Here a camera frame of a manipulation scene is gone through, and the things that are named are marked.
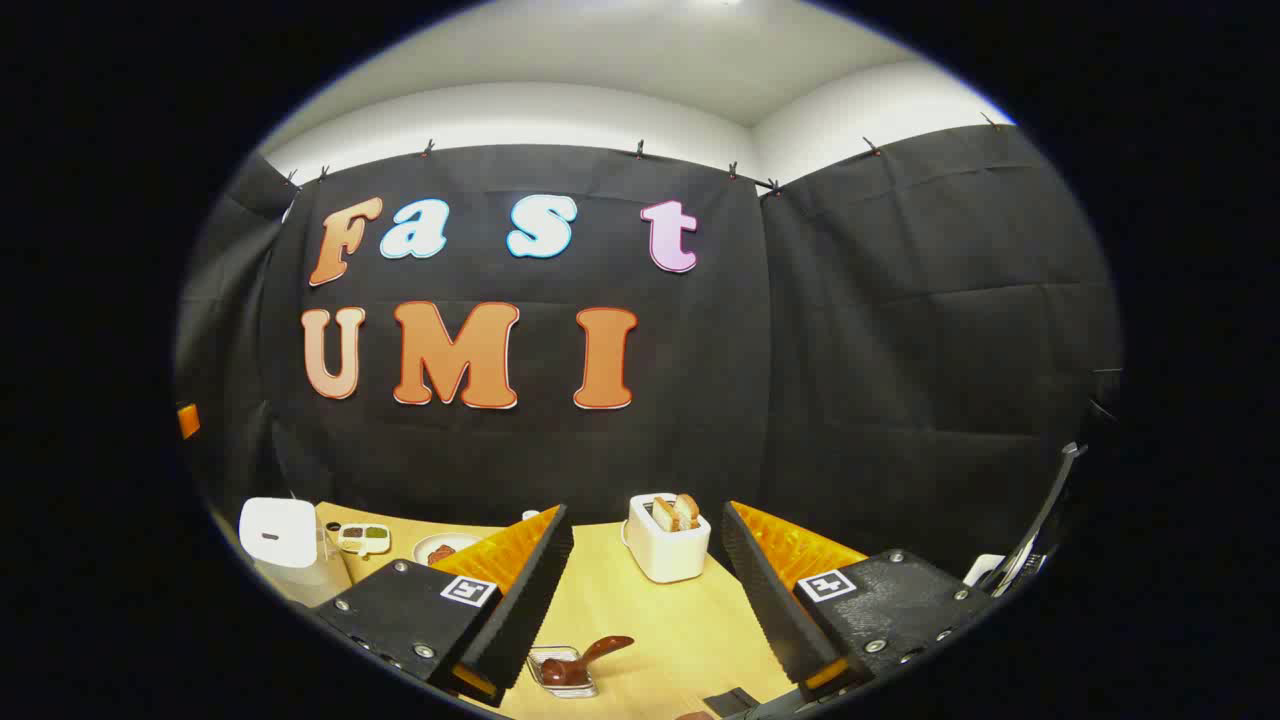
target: white box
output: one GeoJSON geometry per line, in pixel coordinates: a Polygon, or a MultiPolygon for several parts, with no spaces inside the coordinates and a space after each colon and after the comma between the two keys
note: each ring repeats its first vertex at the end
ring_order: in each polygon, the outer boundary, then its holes
{"type": "Polygon", "coordinates": [[[251,497],[241,509],[241,546],[289,600],[316,607],[351,587],[342,553],[305,500],[251,497]]]}
{"type": "Polygon", "coordinates": [[[712,524],[699,515],[696,528],[668,533],[658,527],[652,510],[645,509],[646,503],[652,507],[654,497],[676,501],[676,493],[672,492],[632,497],[627,521],[622,527],[623,543],[631,548],[631,555],[645,577],[655,583],[675,583],[701,575],[712,524]]]}

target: wooden table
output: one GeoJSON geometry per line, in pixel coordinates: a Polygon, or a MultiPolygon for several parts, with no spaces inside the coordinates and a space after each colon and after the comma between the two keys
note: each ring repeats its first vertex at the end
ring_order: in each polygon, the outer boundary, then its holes
{"type": "MultiPolygon", "coordinates": [[[[392,560],[412,560],[413,546],[428,536],[488,537],[502,529],[406,520],[328,502],[317,511],[321,523],[390,528],[390,552],[365,559],[343,553],[357,583],[392,560]]],[[[534,644],[567,644],[582,652],[604,635],[630,635],[635,644],[591,664],[599,689],[591,698],[553,697],[522,667],[500,714],[517,720],[675,720],[686,712],[709,712],[704,697],[736,687],[760,702],[795,689],[769,650],[742,585],[716,559],[707,557],[698,578],[657,584],[622,544],[621,528],[622,523],[573,528],[573,552],[534,644]]]]}

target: toast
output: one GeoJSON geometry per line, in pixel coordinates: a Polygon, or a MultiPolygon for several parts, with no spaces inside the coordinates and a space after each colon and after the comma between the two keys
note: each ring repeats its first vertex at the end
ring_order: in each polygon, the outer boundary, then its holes
{"type": "Polygon", "coordinates": [[[658,523],[659,528],[668,533],[680,529],[680,516],[676,515],[676,509],[660,497],[653,498],[653,519],[658,523]]]}
{"type": "Polygon", "coordinates": [[[676,515],[680,518],[680,529],[691,530],[698,527],[698,503],[692,497],[681,493],[676,497],[676,515]]]}

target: black curtain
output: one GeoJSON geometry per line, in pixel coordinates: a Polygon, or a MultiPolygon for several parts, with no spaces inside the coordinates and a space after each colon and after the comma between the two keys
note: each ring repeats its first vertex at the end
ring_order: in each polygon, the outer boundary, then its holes
{"type": "MultiPolygon", "coordinates": [[[[1093,370],[1120,368],[1110,279],[1071,193],[1016,128],[881,151],[763,199],[724,170],[585,147],[413,154],[300,192],[255,158],[215,206],[183,296],[178,395],[204,420],[193,473],[229,519],[247,497],[292,493],[500,525],[564,502],[571,523],[605,523],[630,496],[671,489],[713,523],[740,500],[963,574],[1018,539],[1093,370]],[[532,193],[577,205],[556,258],[507,250],[512,205],[532,193]],[[310,287],[325,217],[375,196],[383,211],[346,274],[310,287]],[[384,258],[396,210],[429,197],[449,204],[445,247],[384,258]],[[667,200],[698,218],[689,273],[649,256],[640,210],[667,200]],[[392,313],[406,301],[435,302],[454,337],[479,302],[516,305],[518,405],[397,402],[392,313]],[[335,401],[307,380],[300,316],[346,306],[366,311],[360,383],[335,401]],[[593,306],[639,319],[622,410],[572,402],[575,316],[593,306]]],[[[337,372],[333,322],[325,345],[337,372]]]]}
{"type": "MultiPolygon", "coordinates": [[[[768,410],[769,299],[764,236],[754,186],[728,173],[660,158],[557,146],[490,146],[392,158],[303,187],[266,263],[259,366],[271,439],[297,497],[399,516],[511,524],[558,502],[570,521],[626,516],[627,498],[687,492],[712,511],[759,498],[768,410]],[[517,200],[573,199],[566,250],[516,258],[506,245],[517,200]],[[370,197],[380,217],[365,228],[340,278],[308,286],[323,222],[370,197]],[[422,199],[449,205],[447,243],[425,259],[388,259],[381,236],[397,209],[422,199]],[[677,200],[698,220],[684,247],[686,273],[649,254],[641,209],[677,200]],[[476,410],[434,398],[402,405],[402,329],[393,311],[436,304],[452,337],[480,302],[518,307],[508,373],[518,404],[476,410]],[[310,386],[300,316],[360,306],[360,382],[329,400],[310,386]],[[575,406],[585,334],[579,311],[630,310],[621,410],[575,406]]],[[[340,366],[338,328],[326,361],[340,366]]],[[[712,548],[719,553],[719,539],[712,548]]]]}
{"type": "Polygon", "coordinates": [[[261,155],[250,156],[214,200],[178,304],[174,395],[195,402],[201,420],[183,450],[193,479],[233,527],[244,500],[289,492],[269,442],[257,319],[266,258],[297,190],[261,155]]]}
{"type": "Polygon", "coordinates": [[[963,577],[1043,502],[1121,366],[1111,279],[1015,127],[913,137],[762,199],[773,311],[763,503],[963,577]]]}

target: pink letter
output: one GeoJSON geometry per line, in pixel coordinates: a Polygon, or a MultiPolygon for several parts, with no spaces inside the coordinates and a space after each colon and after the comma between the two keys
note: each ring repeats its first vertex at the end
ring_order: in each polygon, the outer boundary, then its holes
{"type": "Polygon", "coordinates": [[[696,231],[698,219],[684,214],[678,200],[668,200],[640,210],[640,218],[649,225],[649,258],[663,270],[687,273],[698,264],[698,256],[680,247],[681,231],[696,231]]]}

